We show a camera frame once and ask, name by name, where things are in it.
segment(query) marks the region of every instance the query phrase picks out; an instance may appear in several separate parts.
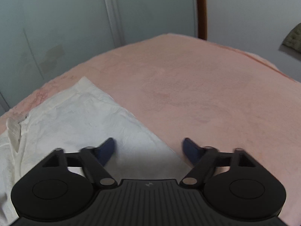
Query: metal screw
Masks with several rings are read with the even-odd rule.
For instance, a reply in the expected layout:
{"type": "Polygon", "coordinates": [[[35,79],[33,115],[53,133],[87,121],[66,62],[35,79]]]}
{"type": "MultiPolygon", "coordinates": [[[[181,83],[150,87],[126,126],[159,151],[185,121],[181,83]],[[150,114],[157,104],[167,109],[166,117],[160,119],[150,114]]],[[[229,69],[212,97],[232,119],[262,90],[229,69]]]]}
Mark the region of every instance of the metal screw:
{"type": "Polygon", "coordinates": [[[100,184],[101,185],[104,185],[104,186],[110,186],[110,185],[113,185],[115,183],[115,180],[112,179],[112,178],[103,178],[100,180],[100,184]]]}
{"type": "Polygon", "coordinates": [[[182,182],[183,182],[184,184],[186,184],[186,185],[194,185],[194,184],[196,184],[198,181],[197,181],[195,178],[193,178],[193,177],[186,177],[186,178],[184,178],[184,179],[182,180],[182,182]]]}

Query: white fabric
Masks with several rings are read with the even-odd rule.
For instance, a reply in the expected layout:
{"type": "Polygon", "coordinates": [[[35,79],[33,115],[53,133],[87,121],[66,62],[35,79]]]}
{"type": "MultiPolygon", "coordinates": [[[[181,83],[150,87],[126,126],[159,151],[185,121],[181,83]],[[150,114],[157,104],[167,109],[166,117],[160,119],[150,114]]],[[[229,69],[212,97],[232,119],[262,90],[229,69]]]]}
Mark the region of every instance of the white fabric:
{"type": "Polygon", "coordinates": [[[12,186],[57,147],[77,152],[113,137],[117,150],[106,169],[118,181],[180,180],[190,170],[163,141],[85,77],[32,109],[20,124],[8,120],[7,128],[0,136],[0,225],[17,218],[10,201],[12,186]]]}

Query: brown wooden trim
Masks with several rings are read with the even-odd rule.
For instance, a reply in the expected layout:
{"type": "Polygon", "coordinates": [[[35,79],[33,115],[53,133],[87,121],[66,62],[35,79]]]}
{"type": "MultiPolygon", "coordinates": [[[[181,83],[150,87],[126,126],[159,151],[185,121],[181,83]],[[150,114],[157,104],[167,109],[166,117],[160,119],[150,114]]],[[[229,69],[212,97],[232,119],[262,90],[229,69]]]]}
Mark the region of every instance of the brown wooden trim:
{"type": "Polygon", "coordinates": [[[198,5],[198,36],[207,40],[207,5],[206,0],[197,0],[198,5]]]}

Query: ribbed black surface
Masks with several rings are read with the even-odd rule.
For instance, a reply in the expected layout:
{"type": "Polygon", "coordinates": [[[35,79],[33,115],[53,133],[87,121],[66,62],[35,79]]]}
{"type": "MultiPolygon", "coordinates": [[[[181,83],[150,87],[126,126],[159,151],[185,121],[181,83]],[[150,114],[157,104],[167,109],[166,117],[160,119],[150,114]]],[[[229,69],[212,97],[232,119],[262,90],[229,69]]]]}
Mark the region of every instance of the ribbed black surface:
{"type": "Polygon", "coordinates": [[[263,222],[228,219],[203,200],[197,190],[183,189],[175,180],[124,180],[116,189],[99,193],[79,215],[60,222],[20,218],[13,226],[285,226],[278,218],[263,222]]]}

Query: bed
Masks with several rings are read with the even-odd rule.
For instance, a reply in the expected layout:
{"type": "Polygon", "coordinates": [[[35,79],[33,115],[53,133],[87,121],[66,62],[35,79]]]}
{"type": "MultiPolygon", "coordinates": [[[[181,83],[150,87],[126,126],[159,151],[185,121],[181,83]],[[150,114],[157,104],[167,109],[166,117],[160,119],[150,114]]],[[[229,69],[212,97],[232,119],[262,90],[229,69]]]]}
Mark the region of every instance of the bed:
{"type": "Polygon", "coordinates": [[[257,55],[164,34],[96,56],[53,79],[0,117],[23,120],[87,77],[179,156],[191,138],[221,152],[247,150],[284,185],[280,218],[301,224],[301,84],[257,55]]]}

